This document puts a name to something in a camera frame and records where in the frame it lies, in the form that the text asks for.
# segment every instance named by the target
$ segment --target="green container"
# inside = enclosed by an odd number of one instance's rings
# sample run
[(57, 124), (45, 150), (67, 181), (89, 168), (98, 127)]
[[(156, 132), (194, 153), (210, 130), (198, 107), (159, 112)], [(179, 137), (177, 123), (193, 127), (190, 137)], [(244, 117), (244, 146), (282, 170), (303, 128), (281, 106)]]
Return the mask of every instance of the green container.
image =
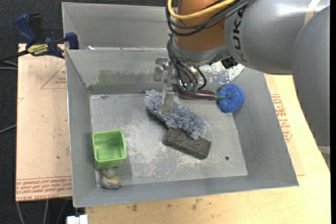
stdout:
[(127, 157), (121, 130), (94, 132), (92, 135), (94, 167), (98, 170), (120, 166)]

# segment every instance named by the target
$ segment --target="blue pom pom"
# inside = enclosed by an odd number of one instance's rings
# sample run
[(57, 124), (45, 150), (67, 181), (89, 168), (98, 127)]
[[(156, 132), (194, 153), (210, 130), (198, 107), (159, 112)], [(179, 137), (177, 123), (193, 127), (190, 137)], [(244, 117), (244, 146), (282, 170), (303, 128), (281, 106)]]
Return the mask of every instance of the blue pom pom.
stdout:
[(218, 95), (225, 96), (217, 101), (219, 108), (225, 113), (235, 112), (244, 100), (243, 91), (238, 85), (233, 83), (221, 86)]

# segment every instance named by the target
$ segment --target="gray fuzzy toy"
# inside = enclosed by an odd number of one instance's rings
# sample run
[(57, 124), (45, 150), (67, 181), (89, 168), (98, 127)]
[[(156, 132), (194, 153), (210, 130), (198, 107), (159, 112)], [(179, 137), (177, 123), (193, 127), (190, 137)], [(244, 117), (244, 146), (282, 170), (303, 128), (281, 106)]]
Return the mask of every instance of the gray fuzzy toy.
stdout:
[(157, 116), (169, 128), (175, 128), (185, 131), (188, 136), (197, 139), (206, 131), (210, 130), (210, 126), (200, 116), (193, 113), (189, 107), (185, 105), (172, 103), (172, 107), (165, 113), (160, 112), (162, 94), (151, 90), (146, 91), (144, 102), (146, 107)]

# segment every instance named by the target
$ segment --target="gray tray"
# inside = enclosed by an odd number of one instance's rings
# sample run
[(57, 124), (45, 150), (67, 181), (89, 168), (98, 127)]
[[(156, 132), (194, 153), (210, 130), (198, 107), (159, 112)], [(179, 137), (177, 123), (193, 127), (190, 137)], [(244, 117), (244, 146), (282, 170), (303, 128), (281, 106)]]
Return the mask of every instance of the gray tray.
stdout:
[[(65, 33), (80, 39), (80, 50), (66, 54), (75, 207), (298, 185), (262, 73), (244, 68), (236, 78), (245, 101), (234, 114), (214, 101), (175, 97), (211, 126), (204, 135), (211, 150), (201, 161), (164, 146), (166, 128), (143, 103), (146, 90), (163, 87), (153, 71), (167, 55), (164, 8), (63, 3), (63, 13)], [(213, 80), (206, 88), (220, 86)], [(124, 131), (129, 152), (117, 168), (118, 190), (97, 184), (92, 160), (92, 133), (110, 129)]]

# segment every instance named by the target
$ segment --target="white object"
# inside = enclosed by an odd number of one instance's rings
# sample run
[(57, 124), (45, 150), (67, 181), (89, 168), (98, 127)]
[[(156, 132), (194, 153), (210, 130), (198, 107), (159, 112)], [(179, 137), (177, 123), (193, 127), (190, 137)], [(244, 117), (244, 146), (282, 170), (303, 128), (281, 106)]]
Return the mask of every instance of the white object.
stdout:
[(88, 215), (80, 215), (79, 217), (76, 216), (69, 216), (67, 217), (66, 224), (88, 224)]

